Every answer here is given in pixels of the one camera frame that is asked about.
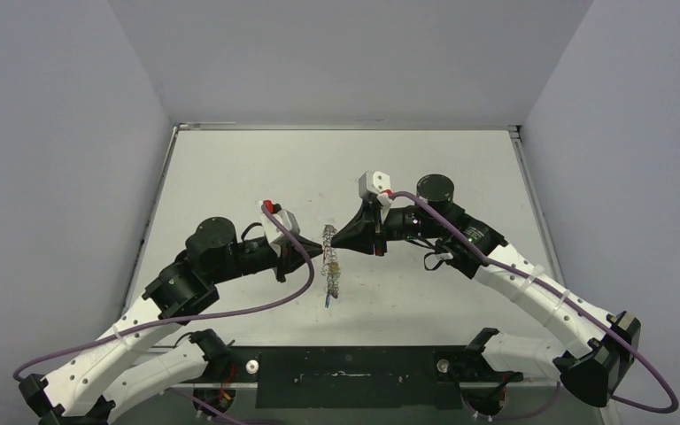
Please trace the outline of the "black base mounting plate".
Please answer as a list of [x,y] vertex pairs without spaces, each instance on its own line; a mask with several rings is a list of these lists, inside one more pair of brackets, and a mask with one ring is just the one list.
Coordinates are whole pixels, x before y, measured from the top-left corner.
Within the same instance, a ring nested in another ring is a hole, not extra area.
[[216,390],[254,385],[257,408],[458,409],[475,396],[496,403],[519,372],[497,372],[464,345],[234,347],[194,379]]

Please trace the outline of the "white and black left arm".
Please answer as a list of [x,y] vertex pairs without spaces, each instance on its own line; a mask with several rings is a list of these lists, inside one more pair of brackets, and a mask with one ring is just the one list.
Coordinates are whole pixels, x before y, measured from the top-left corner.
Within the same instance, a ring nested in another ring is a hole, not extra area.
[[223,217],[204,220],[175,261],[163,268],[127,311],[73,359],[31,374],[19,391],[41,424],[111,424],[131,407],[177,383],[218,381],[234,370],[230,348],[211,330],[191,333],[170,352],[139,363],[153,345],[219,300],[217,284],[269,269],[285,276],[321,255],[300,235],[288,211],[260,216],[264,235],[239,240]]

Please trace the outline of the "metal ring disc with keyrings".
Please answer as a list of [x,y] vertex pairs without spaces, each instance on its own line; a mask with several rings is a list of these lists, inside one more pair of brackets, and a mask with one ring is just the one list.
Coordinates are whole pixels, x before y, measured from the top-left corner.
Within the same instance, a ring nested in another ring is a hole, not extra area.
[[336,233],[336,228],[331,224],[326,224],[322,230],[323,257],[321,273],[326,279],[326,294],[329,294],[333,299],[339,298],[339,281],[341,276],[341,274],[333,276],[329,272],[332,264],[337,263],[339,265],[336,249],[331,245],[332,238]]

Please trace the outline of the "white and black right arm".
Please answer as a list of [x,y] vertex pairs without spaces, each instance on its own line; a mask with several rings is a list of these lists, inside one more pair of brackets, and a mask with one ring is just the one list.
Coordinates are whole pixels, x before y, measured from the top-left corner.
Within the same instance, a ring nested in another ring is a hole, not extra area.
[[331,245],[382,256],[390,242],[421,242],[438,265],[497,291],[553,336],[541,340],[484,328],[467,347],[465,367],[471,376],[542,377],[561,383],[587,405],[606,406],[634,361],[630,349],[638,346],[639,320],[581,301],[498,231],[468,215],[453,195],[449,177],[428,174],[417,182],[418,202],[394,208],[389,176],[367,172],[359,178],[361,207]]

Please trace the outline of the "aluminium frame rail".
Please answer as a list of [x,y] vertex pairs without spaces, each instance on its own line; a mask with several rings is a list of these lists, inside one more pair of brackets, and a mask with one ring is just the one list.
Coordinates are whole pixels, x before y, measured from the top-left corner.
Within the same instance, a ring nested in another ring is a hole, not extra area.
[[618,382],[619,361],[598,346],[577,359],[546,341],[490,336],[467,346],[228,347],[199,354],[181,347],[125,371],[117,384],[266,383],[280,376],[371,379],[413,375],[444,382],[494,382],[503,374],[562,383],[580,397],[603,398]]

